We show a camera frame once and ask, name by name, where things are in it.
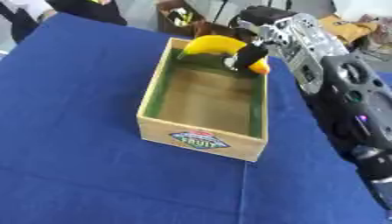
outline green felt lining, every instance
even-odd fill
[[[165,92],[167,91],[171,79],[173,77],[174,67],[187,67],[192,70],[199,70],[203,72],[214,73],[217,75],[229,75],[238,79],[252,79],[252,96],[249,102],[249,133],[250,137],[261,138],[262,136],[262,98],[263,98],[263,82],[265,79],[260,75],[252,73],[235,73],[226,69],[222,63],[220,56],[209,54],[199,54],[192,56],[185,56],[178,60],[177,57],[182,50],[172,49],[167,57],[161,75],[158,79],[158,84],[152,93],[152,97],[147,104],[144,115],[152,118],[158,118],[160,109],[164,103]]]

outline cardboard box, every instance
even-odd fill
[[[137,112],[142,139],[256,161],[268,141],[267,76],[228,71],[219,56],[177,60],[188,42],[168,41]]]

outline blue fabric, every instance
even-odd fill
[[[0,223],[381,223],[278,59],[257,163],[141,140],[167,39],[59,14],[0,62]]]

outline person's arm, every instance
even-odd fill
[[[55,15],[57,11],[46,2],[46,0],[4,0],[17,7],[23,8],[36,22],[41,23],[51,16]],[[80,0],[93,1],[98,4],[109,4],[111,0]]]

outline cable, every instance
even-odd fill
[[[222,1],[223,3],[219,8],[218,13],[216,13],[215,19],[213,20],[213,24],[216,23],[216,20],[218,20],[219,16],[221,15],[223,8],[225,8],[226,4],[228,3],[228,0],[222,0]]]
[[[0,15],[4,16],[10,22],[14,21],[15,18],[15,14],[3,3],[0,3]]]

